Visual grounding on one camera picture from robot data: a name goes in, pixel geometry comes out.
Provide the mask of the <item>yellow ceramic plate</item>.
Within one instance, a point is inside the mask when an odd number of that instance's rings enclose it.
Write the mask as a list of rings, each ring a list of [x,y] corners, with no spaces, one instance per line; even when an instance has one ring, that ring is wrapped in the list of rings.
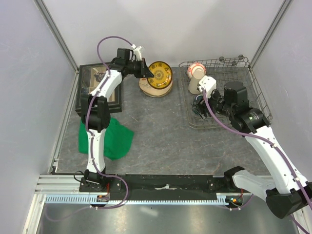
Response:
[[[149,70],[154,75],[153,78],[148,78],[148,84],[158,90],[167,88],[172,83],[173,72],[171,67],[163,62],[156,61],[149,66]]]

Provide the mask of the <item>dark green mug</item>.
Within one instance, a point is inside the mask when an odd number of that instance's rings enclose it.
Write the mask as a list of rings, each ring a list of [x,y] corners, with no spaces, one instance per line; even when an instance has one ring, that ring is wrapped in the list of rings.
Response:
[[[193,104],[192,104],[192,111],[195,114],[199,115],[201,118],[203,118],[205,114],[205,107],[203,106],[202,101],[203,101],[203,95],[199,94],[194,98]]]

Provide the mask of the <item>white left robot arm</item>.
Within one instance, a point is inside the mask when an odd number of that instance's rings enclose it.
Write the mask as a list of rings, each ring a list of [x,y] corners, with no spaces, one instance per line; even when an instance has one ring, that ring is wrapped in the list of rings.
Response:
[[[88,163],[80,181],[80,192],[102,192],[107,186],[105,175],[104,138],[110,125],[111,115],[108,98],[127,75],[136,78],[153,78],[142,46],[132,49],[118,48],[117,56],[106,66],[99,85],[81,98],[81,121],[88,137]]]

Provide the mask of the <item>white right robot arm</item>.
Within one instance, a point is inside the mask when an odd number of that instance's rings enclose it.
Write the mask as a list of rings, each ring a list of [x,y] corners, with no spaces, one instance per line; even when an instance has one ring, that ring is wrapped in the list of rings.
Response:
[[[198,90],[203,93],[201,112],[210,115],[226,130],[244,137],[272,176],[271,180],[265,180],[236,166],[225,172],[224,188],[229,192],[238,188],[251,192],[264,200],[270,211],[281,219],[311,206],[311,182],[282,150],[263,112],[250,105],[244,84],[228,82],[220,94],[216,80],[204,77],[198,84]]]

